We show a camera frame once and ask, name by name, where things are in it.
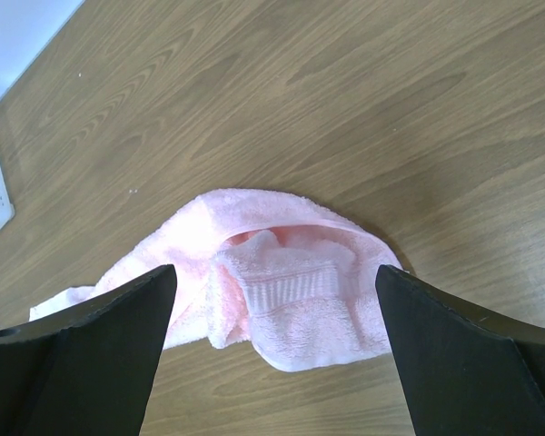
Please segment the pink towel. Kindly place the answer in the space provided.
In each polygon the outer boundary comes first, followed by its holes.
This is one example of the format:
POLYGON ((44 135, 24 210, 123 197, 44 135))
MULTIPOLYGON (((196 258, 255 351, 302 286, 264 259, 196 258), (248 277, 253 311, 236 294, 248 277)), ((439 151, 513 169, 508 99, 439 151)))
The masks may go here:
POLYGON ((391 349, 375 280, 381 266, 399 265, 393 250, 307 198, 256 189, 197 196, 96 284, 68 288, 29 317, 87 301, 163 264, 177 276, 166 348, 201 339, 216 349, 250 342, 283 372, 391 349))

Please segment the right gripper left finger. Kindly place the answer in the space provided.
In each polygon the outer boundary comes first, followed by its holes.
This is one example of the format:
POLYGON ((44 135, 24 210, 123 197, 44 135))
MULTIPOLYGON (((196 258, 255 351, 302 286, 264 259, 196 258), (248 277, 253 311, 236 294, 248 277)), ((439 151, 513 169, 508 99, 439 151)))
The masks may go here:
POLYGON ((0 330, 0 435, 137 435, 176 293, 162 265, 0 330))

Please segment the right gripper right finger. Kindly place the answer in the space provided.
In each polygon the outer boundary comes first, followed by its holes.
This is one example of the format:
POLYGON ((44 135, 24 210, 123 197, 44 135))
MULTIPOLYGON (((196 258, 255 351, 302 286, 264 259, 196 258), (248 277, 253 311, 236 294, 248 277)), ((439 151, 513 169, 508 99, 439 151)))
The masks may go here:
POLYGON ((376 290, 418 435, 545 435, 545 328, 391 265, 376 290))

